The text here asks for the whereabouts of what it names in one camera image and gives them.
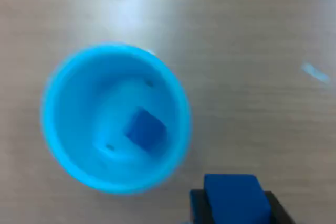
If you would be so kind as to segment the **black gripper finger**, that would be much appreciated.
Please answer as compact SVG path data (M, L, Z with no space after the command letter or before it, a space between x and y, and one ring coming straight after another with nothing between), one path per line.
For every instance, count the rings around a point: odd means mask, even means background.
M209 206L205 191L192 189L189 193L190 199L190 223L210 223Z
M284 206L271 191L264 191L270 205L270 224L295 224Z

